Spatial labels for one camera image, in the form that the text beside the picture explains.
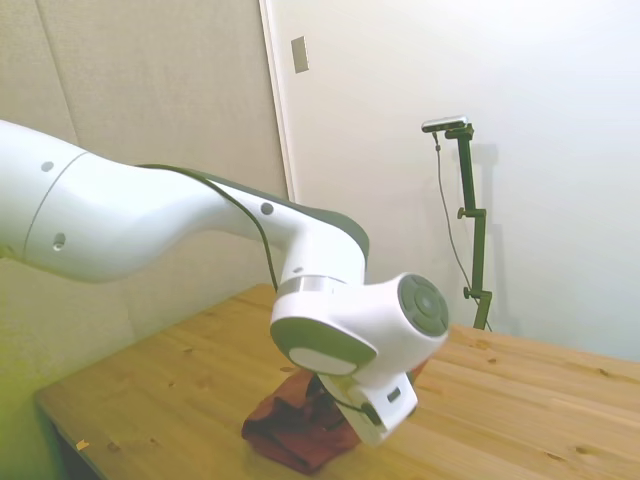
wood grain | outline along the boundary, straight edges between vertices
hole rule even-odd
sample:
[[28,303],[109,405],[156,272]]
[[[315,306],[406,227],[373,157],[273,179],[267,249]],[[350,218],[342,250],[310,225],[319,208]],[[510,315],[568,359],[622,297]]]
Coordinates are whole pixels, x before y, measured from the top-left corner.
[[[305,478],[256,455],[240,428],[291,366],[258,286],[38,395],[109,479]],[[420,406],[381,447],[318,479],[640,478],[640,364],[453,327],[417,379]]]

cable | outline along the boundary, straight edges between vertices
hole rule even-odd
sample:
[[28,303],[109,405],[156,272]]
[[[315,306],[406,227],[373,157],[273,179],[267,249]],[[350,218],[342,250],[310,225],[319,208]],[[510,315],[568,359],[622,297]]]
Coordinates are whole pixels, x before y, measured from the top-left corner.
[[[451,249],[453,250],[453,255],[456,257],[456,262],[460,267],[460,271],[464,276],[464,281],[467,284],[467,288],[471,290],[471,282],[469,282],[469,277],[467,275],[467,272],[462,266],[462,262],[460,261],[460,257],[458,256],[458,250],[456,249],[456,244],[453,241],[453,234],[451,233],[451,220],[449,220],[449,209],[447,208],[447,201],[444,198],[444,188],[442,188],[442,165],[441,165],[442,161],[440,159],[440,150],[442,150],[442,147],[440,146],[440,142],[438,141],[438,134],[436,132],[432,132],[432,135],[433,135],[433,139],[436,141],[436,155],[438,156],[438,188],[440,189],[440,198],[442,199],[444,216],[445,216],[445,219],[447,220],[447,232],[449,233],[449,243],[451,244]],[[479,307],[480,303],[478,302],[478,299],[474,297],[471,297],[471,298],[473,298],[473,301],[476,302],[476,306]],[[491,324],[489,323],[489,320],[487,320],[487,328],[489,329],[490,332],[493,332],[493,328],[491,328]]]
[[262,239],[262,244],[264,245],[264,253],[267,257],[267,264],[269,266],[269,275],[271,276],[271,283],[273,284],[274,290],[278,291],[278,280],[276,279],[276,272],[273,268],[273,259],[271,257],[271,248],[269,247],[269,240],[267,239],[267,234],[262,228],[260,221],[256,218],[256,216],[249,211],[247,207],[245,207],[240,201],[236,200],[232,195],[228,194],[223,188],[219,187],[211,180],[209,180],[204,175],[199,175],[198,173],[192,172],[191,170],[187,170],[180,167],[174,167],[172,165],[160,165],[160,164],[145,164],[145,165],[137,165],[141,168],[149,168],[154,170],[168,170],[170,172],[179,173],[186,177],[192,178],[197,182],[202,183],[203,185],[209,187],[218,193],[221,197],[231,202],[233,205],[238,207],[251,221],[255,224],[258,232],[260,233],[260,238]]

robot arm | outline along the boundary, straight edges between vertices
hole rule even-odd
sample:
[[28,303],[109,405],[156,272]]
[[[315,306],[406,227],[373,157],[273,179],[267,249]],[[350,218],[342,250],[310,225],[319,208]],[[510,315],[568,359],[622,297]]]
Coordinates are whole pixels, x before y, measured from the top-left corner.
[[[319,374],[363,441],[382,441],[416,406],[405,372],[447,337],[438,290],[409,274],[364,285],[368,239],[349,218],[190,172],[241,203],[286,253],[274,342]],[[0,121],[0,255],[104,282],[208,229],[260,239],[242,210],[193,178],[112,162]]]

